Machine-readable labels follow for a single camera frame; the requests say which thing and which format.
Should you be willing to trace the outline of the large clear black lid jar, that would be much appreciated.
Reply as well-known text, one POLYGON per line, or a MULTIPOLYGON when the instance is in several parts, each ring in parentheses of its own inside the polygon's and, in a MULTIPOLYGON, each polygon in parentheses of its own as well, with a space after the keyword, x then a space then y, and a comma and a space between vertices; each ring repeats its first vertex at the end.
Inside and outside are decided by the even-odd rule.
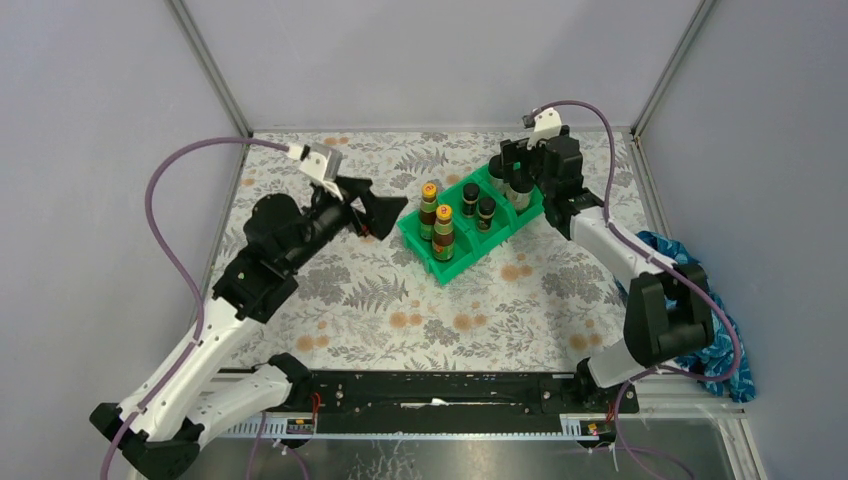
POLYGON ((504 170, 500 154, 493 155, 487 166, 489 183, 502 196, 506 196, 507 183, 504 181, 504 170))

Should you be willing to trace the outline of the yellow cap sauce bottle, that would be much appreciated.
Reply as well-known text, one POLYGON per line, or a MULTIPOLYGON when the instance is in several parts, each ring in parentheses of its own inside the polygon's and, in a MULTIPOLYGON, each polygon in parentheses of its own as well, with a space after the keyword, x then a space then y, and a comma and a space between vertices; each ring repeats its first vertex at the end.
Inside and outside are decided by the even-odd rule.
POLYGON ((432 182, 425 183, 421 188, 421 200, 419 203, 419 236, 425 242, 430 242, 433 235, 433 226, 436 221, 436 210, 438 207, 438 186, 432 182))

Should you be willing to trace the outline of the small black cap spice jar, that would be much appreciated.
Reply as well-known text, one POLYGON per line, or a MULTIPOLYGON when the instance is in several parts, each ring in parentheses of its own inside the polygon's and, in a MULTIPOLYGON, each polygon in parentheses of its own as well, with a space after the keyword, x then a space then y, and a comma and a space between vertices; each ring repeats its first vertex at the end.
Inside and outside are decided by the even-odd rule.
POLYGON ((475 182, 468 182, 462 188, 461 213, 465 218, 473 218, 477 209, 481 189, 475 182))

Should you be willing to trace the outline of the green cap chili sauce bottle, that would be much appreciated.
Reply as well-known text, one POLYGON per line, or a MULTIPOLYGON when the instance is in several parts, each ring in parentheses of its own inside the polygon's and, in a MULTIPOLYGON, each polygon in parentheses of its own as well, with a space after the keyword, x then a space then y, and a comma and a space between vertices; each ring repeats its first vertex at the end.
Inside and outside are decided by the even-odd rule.
POLYGON ((432 230, 433 257, 441 262, 450 261, 454 256, 454 245, 453 210, 447 204, 440 204, 436 209, 436 218, 432 230))

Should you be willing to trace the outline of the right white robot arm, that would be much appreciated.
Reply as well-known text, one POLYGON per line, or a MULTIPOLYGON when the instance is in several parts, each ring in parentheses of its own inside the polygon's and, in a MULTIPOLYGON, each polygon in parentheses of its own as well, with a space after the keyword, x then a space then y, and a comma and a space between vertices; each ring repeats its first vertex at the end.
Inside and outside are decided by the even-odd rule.
POLYGON ((505 140, 498 158, 511 188, 536 187, 547 222, 599 260, 627 295, 622 340, 578 365, 579 407, 597 412, 612 400, 614 386, 713 343, 704 270, 678 265, 605 217, 604 201, 583 184, 578 140, 505 140))

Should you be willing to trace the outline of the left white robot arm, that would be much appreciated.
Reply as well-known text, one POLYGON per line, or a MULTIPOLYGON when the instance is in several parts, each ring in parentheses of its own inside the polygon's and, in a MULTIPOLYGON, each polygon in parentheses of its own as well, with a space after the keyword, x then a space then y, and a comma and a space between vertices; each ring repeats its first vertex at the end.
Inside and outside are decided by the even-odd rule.
POLYGON ((101 403, 90 423, 147 479, 177 479, 218 435, 262 410, 304 407, 309 369, 288 353, 208 397, 203 388, 225 358, 295 292, 298 271, 339 232, 385 239, 408 203, 374 195, 371 180, 340 177, 336 193, 315 186, 309 206, 287 194, 262 197, 243 231, 247 244, 227 265, 194 327, 163 364, 119 403, 101 403))

